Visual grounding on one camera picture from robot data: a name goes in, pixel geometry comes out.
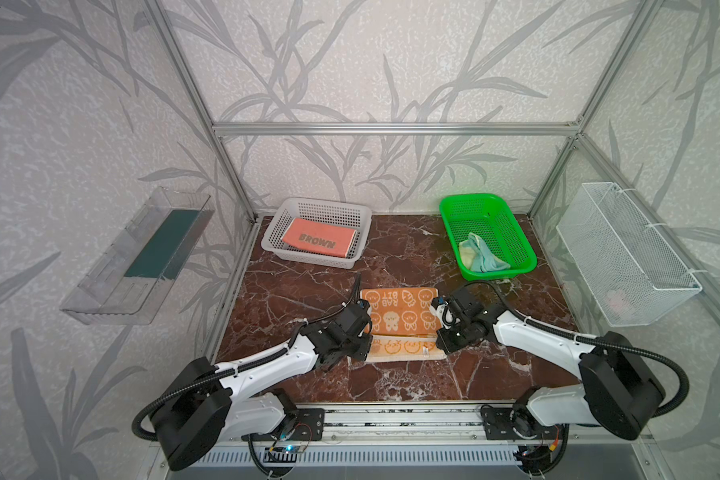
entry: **red folded towel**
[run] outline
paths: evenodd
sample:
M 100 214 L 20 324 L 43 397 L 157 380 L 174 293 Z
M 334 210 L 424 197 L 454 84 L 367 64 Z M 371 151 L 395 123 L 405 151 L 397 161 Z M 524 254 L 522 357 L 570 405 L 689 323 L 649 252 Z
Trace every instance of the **red folded towel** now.
M 294 218 L 282 236 L 282 241 L 314 254 L 346 258 L 357 234 L 354 228 L 347 226 L 333 226 Z

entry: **wire basket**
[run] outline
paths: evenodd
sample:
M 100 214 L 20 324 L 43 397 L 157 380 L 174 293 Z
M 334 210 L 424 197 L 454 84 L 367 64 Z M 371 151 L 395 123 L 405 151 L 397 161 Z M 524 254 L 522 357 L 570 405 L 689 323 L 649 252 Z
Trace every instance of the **wire basket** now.
M 649 325 L 701 291 L 618 184 L 582 184 L 557 232 L 611 326 Z
M 288 230 L 288 226 L 290 226 L 294 218 L 303 218 L 334 226 L 348 226 L 356 229 L 358 234 L 355 235 L 346 258 L 313 254 L 282 241 L 282 236 Z M 283 260 L 336 266 L 338 268 L 352 268 L 365 249 L 365 241 L 368 239 L 370 228 L 371 209 L 367 206 L 309 198 L 288 198 L 277 209 L 277 213 L 275 213 L 272 222 L 267 227 L 262 238 L 262 248 L 274 252 Z

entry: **black mounting plate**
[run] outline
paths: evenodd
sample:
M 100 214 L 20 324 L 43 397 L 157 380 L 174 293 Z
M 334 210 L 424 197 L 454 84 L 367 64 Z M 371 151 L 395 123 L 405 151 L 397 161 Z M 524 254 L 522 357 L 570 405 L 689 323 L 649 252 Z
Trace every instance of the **black mounting plate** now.
M 312 438 L 310 441 L 316 442 L 322 440 L 322 428 L 326 423 L 326 410 L 323 408 L 299 408 L 296 411 L 296 423 L 301 423 L 296 427 L 288 437 L 291 442 L 300 442 L 310 440 L 309 429 L 312 430 Z M 254 442 L 272 442 L 274 438 L 269 433 L 259 434 L 253 433 L 251 437 Z
M 513 429 L 512 418 L 510 413 L 512 407 L 494 407 L 483 405 L 480 408 L 480 417 L 483 419 L 483 429 L 487 440 L 537 440 L 555 437 L 555 427 L 545 427 L 536 425 L 534 427 L 534 437 L 524 438 L 519 436 Z

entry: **gray floor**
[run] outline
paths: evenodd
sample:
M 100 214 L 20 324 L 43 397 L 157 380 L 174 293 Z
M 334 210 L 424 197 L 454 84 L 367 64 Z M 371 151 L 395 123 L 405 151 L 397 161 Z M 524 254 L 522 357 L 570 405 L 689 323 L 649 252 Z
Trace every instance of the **gray floor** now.
M 565 457 L 548 480 L 602 478 L 603 480 L 644 480 L 643 473 L 631 446 L 568 446 Z M 264 479 L 255 467 L 250 468 L 186 468 L 174 472 L 169 480 L 237 480 Z M 457 478 L 490 478 L 491 480 L 521 480 L 528 478 L 516 467 L 324 467 L 294 468 L 288 480 L 456 480 Z

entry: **green basket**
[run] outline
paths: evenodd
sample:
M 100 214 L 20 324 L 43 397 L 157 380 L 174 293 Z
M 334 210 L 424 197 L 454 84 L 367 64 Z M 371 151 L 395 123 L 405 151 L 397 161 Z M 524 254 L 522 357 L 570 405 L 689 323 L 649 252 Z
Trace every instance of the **green basket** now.
M 493 280 L 527 274 L 536 268 L 536 254 L 530 247 L 507 202 L 493 194 L 452 195 L 440 202 L 445 230 L 451 239 L 461 276 L 467 280 Z M 473 272 L 461 263 L 458 245 L 470 232 L 480 235 L 494 255 L 510 264 L 508 270 Z

